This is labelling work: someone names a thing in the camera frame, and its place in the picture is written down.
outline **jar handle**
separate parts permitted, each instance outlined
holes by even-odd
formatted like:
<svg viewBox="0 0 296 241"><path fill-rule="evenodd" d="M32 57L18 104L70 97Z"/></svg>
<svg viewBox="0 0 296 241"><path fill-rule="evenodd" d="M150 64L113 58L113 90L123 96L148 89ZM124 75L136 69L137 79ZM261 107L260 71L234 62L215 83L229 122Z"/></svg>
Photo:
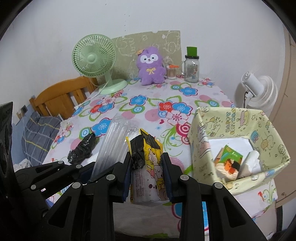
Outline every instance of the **jar handle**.
<svg viewBox="0 0 296 241"><path fill-rule="evenodd" d="M183 65L182 64L184 64L184 69L185 69L185 61L181 61L181 64L180 64L181 74L185 75L185 71L183 71Z"/></svg>

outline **yellow and black package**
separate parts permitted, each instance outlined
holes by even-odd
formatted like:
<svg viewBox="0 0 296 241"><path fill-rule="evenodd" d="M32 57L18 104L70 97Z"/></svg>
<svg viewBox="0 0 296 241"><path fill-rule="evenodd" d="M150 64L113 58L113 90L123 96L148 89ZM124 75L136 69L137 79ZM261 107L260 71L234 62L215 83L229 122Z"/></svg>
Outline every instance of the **yellow and black package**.
<svg viewBox="0 0 296 241"><path fill-rule="evenodd" d="M134 138L126 138L133 160L131 202L152 206L167 202L160 156L162 144L143 129Z"/></svg>

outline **transparent plastic package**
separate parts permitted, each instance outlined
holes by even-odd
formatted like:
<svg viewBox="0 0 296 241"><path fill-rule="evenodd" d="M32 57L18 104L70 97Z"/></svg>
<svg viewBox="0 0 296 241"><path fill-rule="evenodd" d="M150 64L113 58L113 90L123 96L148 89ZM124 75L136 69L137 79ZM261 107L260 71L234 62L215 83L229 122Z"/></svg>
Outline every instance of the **transparent plastic package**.
<svg viewBox="0 0 296 241"><path fill-rule="evenodd" d="M131 137L133 133L138 132L139 128L133 121L120 115L113 117L98 153L90 178L91 182L116 162L124 162L126 153L129 151L126 137Z"/></svg>

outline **yellow bow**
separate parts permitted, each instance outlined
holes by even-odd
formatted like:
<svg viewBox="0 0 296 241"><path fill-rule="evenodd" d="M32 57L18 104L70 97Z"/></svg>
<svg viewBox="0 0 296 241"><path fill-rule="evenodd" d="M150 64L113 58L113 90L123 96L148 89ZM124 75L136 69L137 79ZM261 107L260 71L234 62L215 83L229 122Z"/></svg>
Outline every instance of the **yellow bow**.
<svg viewBox="0 0 296 241"><path fill-rule="evenodd" d="M155 70L156 70L156 68L146 69L146 71L149 72L149 74L154 74Z"/></svg>

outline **plaid cushion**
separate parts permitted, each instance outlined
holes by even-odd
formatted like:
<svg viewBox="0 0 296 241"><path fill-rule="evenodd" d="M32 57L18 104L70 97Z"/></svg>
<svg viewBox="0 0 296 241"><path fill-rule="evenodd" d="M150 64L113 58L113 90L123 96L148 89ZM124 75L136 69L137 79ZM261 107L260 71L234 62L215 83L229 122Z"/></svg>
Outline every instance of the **plaid cushion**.
<svg viewBox="0 0 296 241"><path fill-rule="evenodd" d="M22 150L32 164L42 164L51 144L59 132L61 120L57 117L41 117L34 112L22 136Z"/></svg>

